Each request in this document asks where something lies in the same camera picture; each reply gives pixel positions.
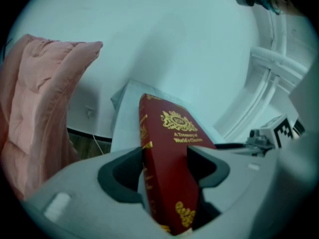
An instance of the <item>pink cushion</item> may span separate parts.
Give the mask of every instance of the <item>pink cushion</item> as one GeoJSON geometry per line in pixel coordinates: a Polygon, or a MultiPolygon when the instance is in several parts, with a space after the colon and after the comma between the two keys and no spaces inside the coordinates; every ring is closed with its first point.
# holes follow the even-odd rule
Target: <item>pink cushion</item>
{"type": "Polygon", "coordinates": [[[24,198],[78,160],[66,131],[72,92],[102,42],[22,37],[0,71],[1,165],[24,198]]]}

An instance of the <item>book cover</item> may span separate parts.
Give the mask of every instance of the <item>book cover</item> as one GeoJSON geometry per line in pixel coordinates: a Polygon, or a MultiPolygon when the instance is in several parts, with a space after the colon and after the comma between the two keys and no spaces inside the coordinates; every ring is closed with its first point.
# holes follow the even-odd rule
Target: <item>book cover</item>
{"type": "Polygon", "coordinates": [[[148,94],[140,99],[140,137],[151,215],[170,234],[181,234],[191,228],[198,200],[187,146],[216,147],[184,107],[148,94]]]}

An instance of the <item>baseboard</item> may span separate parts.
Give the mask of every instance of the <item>baseboard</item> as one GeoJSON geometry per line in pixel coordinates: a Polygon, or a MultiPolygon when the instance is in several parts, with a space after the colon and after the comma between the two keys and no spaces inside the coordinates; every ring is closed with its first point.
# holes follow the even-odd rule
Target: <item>baseboard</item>
{"type": "MultiPolygon", "coordinates": [[[[68,128],[67,130],[69,133],[76,134],[78,136],[86,137],[89,139],[93,139],[93,135],[91,135],[89,133],[83,133],[83,132],[80,132],[80,131],[77,131],[74,129],[70,129],[70,128],[68,128]]],[[[97,136],[97,135],[95,135],[94,137],[96,140],[99,140],[99,141],[112,142],[111,138],[101,137],[101,136],[97,136]]]]}

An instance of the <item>wooden floor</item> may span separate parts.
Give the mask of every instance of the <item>wooden floor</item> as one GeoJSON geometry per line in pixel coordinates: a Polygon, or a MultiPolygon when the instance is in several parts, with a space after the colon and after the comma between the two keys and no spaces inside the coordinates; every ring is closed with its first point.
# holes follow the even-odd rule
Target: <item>wooden floor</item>
{"type": "MultiPolygon", "coordinates": [[[[69,133],[71,142],[74,148],[78,151],[81,159],[87,159],[102,155],[100,149],[96,145],[94,139],[78,136],[76,134],[69,133]]],[[[111,143],[97,140],[100,148],[104,154],[110,153],[111,143]]]]}

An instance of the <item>power outlet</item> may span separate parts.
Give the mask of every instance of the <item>power outlet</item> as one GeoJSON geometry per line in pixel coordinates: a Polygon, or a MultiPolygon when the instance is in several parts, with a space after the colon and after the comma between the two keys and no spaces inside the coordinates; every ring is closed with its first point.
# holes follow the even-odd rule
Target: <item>power outlet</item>
{"type": "Polygon", "coordinates": [[[86,110],[86,116],[88,117],[88,119],[95,115],[95,108],[85,106],[85,110],[86,110]]]}

